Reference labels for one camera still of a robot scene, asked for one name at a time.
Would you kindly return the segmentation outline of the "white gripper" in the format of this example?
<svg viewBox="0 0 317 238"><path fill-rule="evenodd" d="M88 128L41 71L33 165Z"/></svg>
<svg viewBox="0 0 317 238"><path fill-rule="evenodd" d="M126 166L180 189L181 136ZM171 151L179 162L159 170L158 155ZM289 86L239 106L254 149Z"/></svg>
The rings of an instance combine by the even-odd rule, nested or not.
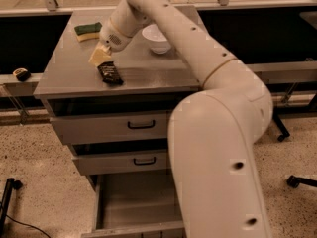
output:
<svg viewBox="0 0 317 238"><path fill-rule="evenodd" d="M126 37L120 34L112 25L103 25L99 32L100 42L106 46L97 47L89 62L94 66L99 66L103 62L111 60L111 51L120 52L122 51L131 41L130 37Z"/></svg>

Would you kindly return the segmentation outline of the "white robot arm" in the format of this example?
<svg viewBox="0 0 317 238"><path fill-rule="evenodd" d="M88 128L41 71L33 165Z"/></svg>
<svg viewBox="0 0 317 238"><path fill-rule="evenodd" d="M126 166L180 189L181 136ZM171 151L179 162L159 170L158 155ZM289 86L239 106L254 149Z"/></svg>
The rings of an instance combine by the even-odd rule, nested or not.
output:
<svg viewBox="0 0 317 238"><path fill-rule="evenodd" d="M100 44L122 50L154 22L201 89L172 111L168 151L187 238L272 238L253 144L272 119L263 82L169 0L122 0Z"/></svg>

